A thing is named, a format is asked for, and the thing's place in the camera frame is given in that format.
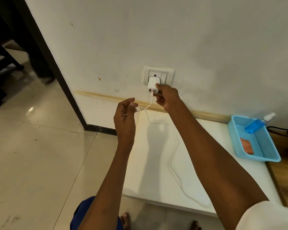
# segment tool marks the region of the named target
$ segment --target black cable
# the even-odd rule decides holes
[[[267,130],[268,130],[269,132],[274,133],[274,134],[282,135],[282,136],[288,137],[288,135],[280,134],[280,133],[278,133],[278,132],[275,132],[275,131],[270,130],[269,128],[276,128],[276,129],[280,129],[280,130],[288,131],[288,129],[286,129],[286,128],[269,126],[269,127],[267,127]]]

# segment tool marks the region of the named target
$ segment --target power adapter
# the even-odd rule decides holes
[[[158,77],[150,77],[148,80],[148,86],[147,86],[147,90],[148,92],[154,92],[154,93],[158,93],[159,90],[156,87],[156,83],[160,84],[160,78]]]

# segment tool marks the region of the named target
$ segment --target white tabletop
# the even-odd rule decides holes
[[[147,114],[145,111],[139,113],[134,146],[127,166],[123,195],[179,209],[191,209],[206,214],[215,214],[213,206],[204,207],[186,197],[169,170],[169,162],[173,155],[175,142],[179,140],[180,146],[182,145],[185,148],[169,115],[150,110],[147,111]],[[265,163],[236,157],[227,124],[207,120],[198,121],[255,179],[269,200],[281,205]],[[179,147],[176,154],[181,153],[181,150],[182,147]]]

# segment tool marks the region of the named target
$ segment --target blue pants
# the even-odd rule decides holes
[[[70,222],[70,230],[77,230],[88,211],[89,207],[91,206],[95,196],[89,197],[88,199],[82,201],[79,206],[77,207],[76,211],[74,212],[74,217]],[[116,230],[123,230],[123,225],[121,220],[117,219],[117,226]]]

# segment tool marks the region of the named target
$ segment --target white sleeve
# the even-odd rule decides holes
[[[288,208],[263,201],[250,207],[236,230],[288,230]]]

